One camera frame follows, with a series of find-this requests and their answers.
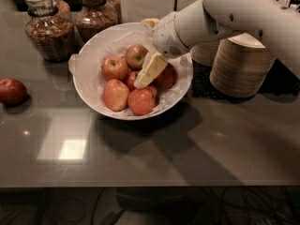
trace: white bowl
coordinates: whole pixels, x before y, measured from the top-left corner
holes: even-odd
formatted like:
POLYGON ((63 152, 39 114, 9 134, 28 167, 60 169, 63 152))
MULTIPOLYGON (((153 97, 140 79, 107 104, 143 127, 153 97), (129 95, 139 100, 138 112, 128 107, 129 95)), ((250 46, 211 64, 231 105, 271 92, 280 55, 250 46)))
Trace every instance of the white bowl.
POLYGON ((69 61, 69 70, 73 74, 75 88, 82 100, 92 109, 103 115, 120 120, 141 120, 159 115, 173 107, 187 93, 193 78, 191 57, 185 54, 177 59, 170 59, 176 67, 178 80, 168 91, 159 91, 159 104, 147 115, 135 115, 127 108, 121 112, 108 109, 102 100, 105 84, 100 76, 101 61, 109 55, 124 57, 126 49, 141 43, 150 53, 156 51, 152 44, 152 31, 140 22, 123 23, 110 27, 92 37, 78 54, 73 54, 69 61))

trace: bowl of apples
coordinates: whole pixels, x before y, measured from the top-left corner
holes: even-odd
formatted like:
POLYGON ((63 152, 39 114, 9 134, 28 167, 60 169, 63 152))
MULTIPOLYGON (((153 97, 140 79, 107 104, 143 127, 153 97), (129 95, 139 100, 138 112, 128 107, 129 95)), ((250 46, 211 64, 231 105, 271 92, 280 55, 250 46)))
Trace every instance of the bowl of apples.
POLYGON ((141 22, 110 27, 72 54, 69 70, 81 99, 93 110, 120 120, 142 120, 168 111, 187 93, 193 78, 190 54, 169 59, 151 84, 135 88, 146 56, 156 53, 153 31, 141 22))

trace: red apple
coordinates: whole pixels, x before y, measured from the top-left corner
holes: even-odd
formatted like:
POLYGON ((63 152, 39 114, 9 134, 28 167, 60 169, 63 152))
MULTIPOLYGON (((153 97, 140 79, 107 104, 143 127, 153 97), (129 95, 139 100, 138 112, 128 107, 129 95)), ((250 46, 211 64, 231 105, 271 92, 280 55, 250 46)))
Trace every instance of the red apple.
POLYGON ((26 96, 27 89, 19 80, 6 78, 0 81, 0 103, 16 106, 23 102, 26 96))
POLYGON ((131 71, 125 78, 124 84, 129 88, 130 91, 136 89, 134 81, 137 79, 139 71, 131 71))
POLYGON ((120 56, 108 56, 102 61, 101 74, 105 81, 117 79, 123 81, 128 75, 128 64, 120 56))
POLYGON ((176 68, 168 63, 166 68, 152 81, 152 85, 157 89, 167 90, 176 84, 177 79, 178 73, 176 68))
POLYGON ((134 44, 127 49, 125 60, 132 70, 141 70, 147 54, 148 50, 142 44, 134 44))
POLYGON ((158 90, 151 86, 130 92, 127 104, 136 115, 149 114, 157 106, 158 90))
POLYGON ((106 107, 120 112, 128 105, 129 88, 117 79, 111 79, 103 87, 102 98, 106 107))

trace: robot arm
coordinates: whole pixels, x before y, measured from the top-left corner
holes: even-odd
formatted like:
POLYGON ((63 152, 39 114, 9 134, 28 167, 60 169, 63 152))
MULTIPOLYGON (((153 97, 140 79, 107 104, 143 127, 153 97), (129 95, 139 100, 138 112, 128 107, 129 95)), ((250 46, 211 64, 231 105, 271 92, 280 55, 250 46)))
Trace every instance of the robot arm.
POLYGON ((161 19, 153 43, 166 57, 247 32, 300 78, 300 14, 275 0, 198 0, 161 19))

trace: shiny table surface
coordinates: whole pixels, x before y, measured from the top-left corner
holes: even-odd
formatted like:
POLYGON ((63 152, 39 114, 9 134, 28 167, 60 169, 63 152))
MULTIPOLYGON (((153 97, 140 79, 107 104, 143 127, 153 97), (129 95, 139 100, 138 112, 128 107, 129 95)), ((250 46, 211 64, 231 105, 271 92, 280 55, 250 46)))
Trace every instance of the shiny table surface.
POLYGON ((300 184, 300 100, 193 98, 142 121, 94 112, 68 62, 43 60, 24 33, 26 13, 0 13, 0 79, 28 88, 0 105, 0 187, 300 184))

